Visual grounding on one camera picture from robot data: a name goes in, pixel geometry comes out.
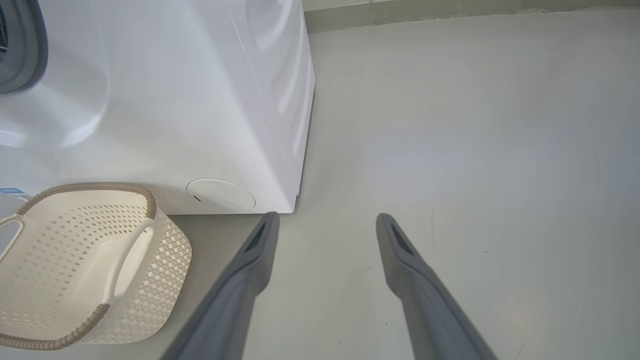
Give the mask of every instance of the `perforated basket wall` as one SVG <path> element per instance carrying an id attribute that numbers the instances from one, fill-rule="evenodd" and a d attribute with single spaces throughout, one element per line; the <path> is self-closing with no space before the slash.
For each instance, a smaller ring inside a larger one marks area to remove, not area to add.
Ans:
<path id="1" fill-rule="evenodd" d="M 59 204 L 55 197 L 45 200 L 51 194 L 39 195 L 33 208 L 26 205 L 20 217 L 24 230 L 0 261 L 2 345 L 54 350 L 76 341 L 130 343 L 156 333 L 173 309 L 191 261 L 191 245 L 182 231 L 140 186 L 74 186 L 83 194 L 58 193 Z M 104 186 L 125 189 L 128 195 L 103 192 L 93 199 L 87 191 Z M 135 201 L 124 201 L 132 197 Z M 107 239 L 127 239 L 149 216 L 154 217 L 152 236 L 139 270 L 121 298 L 100 304 L 104 284 L 78 286 L 87 283 L 80 279 Z"/>

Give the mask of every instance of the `basket rim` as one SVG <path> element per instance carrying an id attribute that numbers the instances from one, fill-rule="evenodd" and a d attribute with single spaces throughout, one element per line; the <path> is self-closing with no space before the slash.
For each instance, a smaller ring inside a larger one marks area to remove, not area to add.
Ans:
<path id="1" fill-rule="evenodd" d="M 60 350 L 87 335 L 104 318 L 111 305 L 99 304 L 93 313 L 70 334 L 55 340 L 37 340 L 20 338 L 16 336 L 0 334 L 0 345 L 6 347 L 23 348 L 27 350 Z"/>
<path id="2" fill-rule="evenodd" d="M 157 213 L 157 201 L 154 194 L 144 186 L 134 185 L 134 184 L 126 184 L 126 183 L 79 183 L 79 184 L 67 184 L 54 186 L 50 189 L 47 189 L 38 195 L 32 197 L 29 201 L 27 201 L 24 205 L 18 209 L 15 213 L 18 215 L 26 215 L 26 213 L 33 208 L 36 204 L 44 199 L 59 194 L 59 193 L 67 193 L 67 192 L 82 192 L 82 191 L 91 191 L 91 190 L 111 190 L 111 191 L 119 191 L 119 192 L 132 192 L 137 193 L 144 196 L 147 200 L 147 212 L 146 217 L 150 219 L 156 218 Z"/>

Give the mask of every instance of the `washing machine door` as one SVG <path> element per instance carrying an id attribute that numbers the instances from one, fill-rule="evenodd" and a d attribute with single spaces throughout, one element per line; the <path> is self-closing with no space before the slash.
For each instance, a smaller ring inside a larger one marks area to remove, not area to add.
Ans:
<path id="1" fill-rule="evenodd" d="M 47 33 L 38 3 L 0 0 L 0 94 L 33 86 L 46 65 Z"/>
<path id="2" fill-rule="evenodd" d="M 87 139 L 108 99 L 92 1 L 0 0 L 0 149 L 51 152 Z"/>

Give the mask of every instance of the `basket handle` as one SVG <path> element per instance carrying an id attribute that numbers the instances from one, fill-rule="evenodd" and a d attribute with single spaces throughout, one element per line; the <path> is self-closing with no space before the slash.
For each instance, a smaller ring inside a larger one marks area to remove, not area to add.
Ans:
<path id="1" fill-rule="evenodd" d="M 124 265 L 124 261 L 127 259 L 133 244 L 136 243 L 140 235 L 145 231 L 146 228 L 152 226 L 154 224 L 154 219 L 145 218 L 138 226 L 129 234 L 127 242 L 125 243 L 124 250 L 120 254 L 118 261 L 111 265 L 111 269 L 109 269 L 109 275 L 107 276 L 106 284 L 104 285 L 104 295 L 102 296 L 102 303 L 112 305 L 116 300 L 120 300 L 127 290 L 125 290 L 121 295 L 116 296 L 116 283 L 118 282 L 118 278 L 120 277 L 120 271 L 122 270 L 122 266 Z"/>
<path id="2" fill-rule="evenodd" d="M 6 218 L 0 220 L 0 226 L 8 224 L 8 223 L 10 223 L 12 221 L 18 222 L 18 224 L 20 224 L 20 228 L 15 233 L 15 235 L 13 235 L 13 239 L 11 239 L 11 241 L 9 242 L 9 245 L 7 245 L 6 248 L 4 249 L 4 251 L 2 251 L 2 254 L 0 254 L 0 261 L 2 261 L 2 259 L 4 259 L 4 256 L 7 255 L 7 253 L 9 253 L 9 250 L 11 249 L 11 247 L 13 246 L 15 241 L 18 240 L 18 237 L 22 233 L 22 230 L 24 230 L 24 221 L 22 221 L 23 217 L 24 216 L 22 216 L 22 215 L 13 214 L 10 217 L 6 217 Z"/>

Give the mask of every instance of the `label sticker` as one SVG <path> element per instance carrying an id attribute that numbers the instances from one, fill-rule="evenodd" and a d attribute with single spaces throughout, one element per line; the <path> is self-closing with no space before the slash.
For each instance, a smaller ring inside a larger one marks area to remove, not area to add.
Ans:
<path id="1" fill-rule="evenodd" d="M 5 193 L 9 196 L 15 197 L 16 199 L 22 201 L 22 202 L 27 202 L 29 200 L 31 200 L 31 196 L 29 194 L 26 194 L 24 192 L 22 192 L 22 190 L 20 189 L 16 189 L 16 188 L 0 188 L 0 192 L 1 193 Z"/>

